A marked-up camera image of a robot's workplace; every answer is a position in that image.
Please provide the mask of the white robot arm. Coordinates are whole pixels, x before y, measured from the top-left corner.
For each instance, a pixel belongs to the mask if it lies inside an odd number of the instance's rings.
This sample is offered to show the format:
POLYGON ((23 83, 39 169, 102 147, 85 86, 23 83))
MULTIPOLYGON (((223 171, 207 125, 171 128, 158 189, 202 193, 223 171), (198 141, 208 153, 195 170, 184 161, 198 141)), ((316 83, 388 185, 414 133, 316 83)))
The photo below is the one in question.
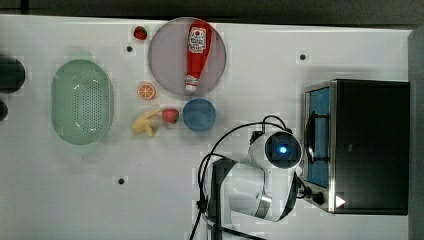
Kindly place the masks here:
POLYGON ((225 224, 233 212, 281 220, 296 202, 301 158, 300 142, 281 130, 254 137, 245 160, 217 159, 206 173, 207 216, 225 224))

